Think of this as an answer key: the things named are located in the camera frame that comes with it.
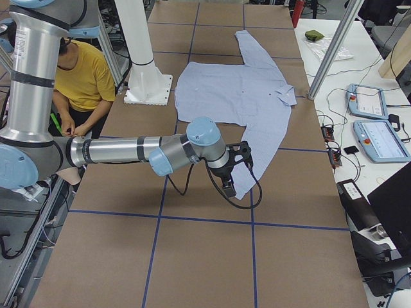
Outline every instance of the tablet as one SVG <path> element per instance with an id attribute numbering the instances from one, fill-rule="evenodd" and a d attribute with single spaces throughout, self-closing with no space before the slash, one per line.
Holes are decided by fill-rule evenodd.
<path id="1" fill-rule="evenodd" d="M 383 89 L 352 83 L 347 91 L 348 108 L 352 115 L 369 119 L 388 119 Z"/>
<path id="2" fill-rule="evenodd" d="M 373 162 L 410 162 L 411 156 L 387 120 L 354 122 L 354 132 Z"/>

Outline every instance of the brown table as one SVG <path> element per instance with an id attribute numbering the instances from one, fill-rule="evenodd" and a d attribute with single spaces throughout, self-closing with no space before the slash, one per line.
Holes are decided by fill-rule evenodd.
<path id="1" fill-rule="evenodd" d="M 155 63 L 179 74 L 189 61 L 241 64 L 234 33 L 248 30 L 295 87 L 288 133 L 261 179 L 255 210 L 226 203 L 205 167 L 186 196 L 148 164 L 87 168 L 32 307 L 368 307 L 288 9 L 155 4 Z M 102 135 L 183 132 L 167 107 L 117 97 Z M 243 128 L 219 124 L 227 143 Z M 188 169 L 172 175 L 184 187 Z M 244 198 L 242 205 L 249 205 Z"/>

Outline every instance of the white cloth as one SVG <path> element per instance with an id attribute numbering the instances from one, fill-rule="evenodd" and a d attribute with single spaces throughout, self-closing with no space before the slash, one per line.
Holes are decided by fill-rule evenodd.
<path id="1" fill-rule="evenodd" d="M 237 31 L 244 65 L 188 63 L 175 89 L 175 106 L 181 121 L 210 117 L 216 123 L 246 126 L 260 179 L 287 131 L 294 89 L 288 85 L 270 55 L 248 31 Z M 232 172 L 236 197 L 242 199 L 255 184 L 244 164 Z"/>

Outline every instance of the green object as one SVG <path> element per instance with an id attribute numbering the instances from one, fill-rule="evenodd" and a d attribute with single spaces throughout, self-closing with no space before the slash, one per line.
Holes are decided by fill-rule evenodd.
<path id="1" fill-rule="evenodd" d="M 306 32 L 306 38 L 312 42 L 316 42 L 323 37 L 323 34 L 319 33 L 317 30 L 310 30 Z"/>
<path id="2" fill-rule="evenodd" d="M 54 122 L 54 125 L 57 127 L 57 130 L 62 134 L 63 136 L 63 131 L 62 131 L 62 127 L 60 126 L 60 123 L 58 122 L 56 115 L 54 113 L 50 114 L 51 119 Z"/>

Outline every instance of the white table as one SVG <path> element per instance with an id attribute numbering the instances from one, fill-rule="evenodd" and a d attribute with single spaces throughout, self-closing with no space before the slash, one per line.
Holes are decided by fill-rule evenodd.
<path id="1" fill-rule="evenodd" d="M 306 45 L 305 32 L 309 30 L 317 30 L 324 35 L 332 35 L 339 21 L 327 21 L 327 20 L 311 20 L 311 19 L 300 19 L 298 27 L 295 29 L 295 35 L 299 44 L 302 59 L 304 61 L 304 68 L 306 74 L 308 75 L 308 81 L 311 84 L 314 76 L 320 66 L 320 60 L 314 55 L 313 51 Z M 372 64 L 370 69 L 365 69 L 361 72 L 348 72 L 339 73 L 335 76 L 328 76 L 324 83 L 322 84 L 319 93 L 315 98 L 315 107 L 320 110 L 319 114 L 323 112 L 327 116 L 330 116 L 334 123 L 343 123 L 344 119 L 334 113 L 332 113 L 328 108 L 327 96 L 328 94 L 337 88 L 347 89 L 350 83 L 361 83 L 363 85 L 370 85 L 373 87 L 380 87 L 383 89 L 395 89 L 399 85 L 396 80 L 388 80 L 380 77 L 378 69 L 383 63 L 378 50 L 373 44 L 370 36 L 362 26 L 360 22 L 354 22 L 346 39 L 343 43 L 350 53 L 354 56 L 353 59 L 334 61 L 328 74 L 335 74 L 340 71 L 348 70 L 361 70 L 365 69 Z M 384 92 L 386 101 L 388 105 L 408 105 L 408 100 L 405 97 L 401 89 L 385 91 Z M 353 121 L 361 119 L 359 117 L 354 117 L 346 113 L 347 104 L 345 101 L 345 91 L 334 90 L 329 96 L 329 105 L 331 109 L 339 114 L 345 114 L 348 123 L 344 126 L 338 125 L 335 127 L 334 136 L 335 140 L 339 143 L 341 148 L 347 146 L 357 146 L 360 150 L 357 153 L 358 160 L 361 165 L 364 165 L 361 170 L 361 175 L 356 182 L 357 186 L 367 196 L 371 191 L 373 191 L 377 186 L 379 186 L 384 180 L 392 176 L 396 171 L 401 169 L 405 164 L 374 164 L 365 155 L 361 146 L 358 144 L 356 135 L 353 130 Z M 399 116 L 400 122 L 405 124 L 405 130 L 411 133 L 411 108 L 389 108 L 390 114 L 397 114 Z M 320 123 L 323 122 L 323 117 L 319 117 Z M 324 124 L 331 124 L 329 119 L 324 120 Z M 403 130 L 398 132 L 400 138 L 406 138 Z M 411 144 L 407 144 L 406 149 L 411 151 Z M 353 155 L 350 155 L 350 159 L 356 164 L 356 160 Z M 335 171 L 335 182 L 340 182 L 342 180 L 347 180 L 354 178 L 356 170 L 352 163 L 347 161 L 342 157 L 342 167 L 336 168 Z M 369 291 L 368 287 L 365 286 L 368 301 L 370 307 L 374 308 L 380 302 L 387 302 L 387 299 L 376 298 Z M 411 307 L 411 290 L 404 290 L 396 293 L 390 303 L 390 308 L 410 308 Z"/>

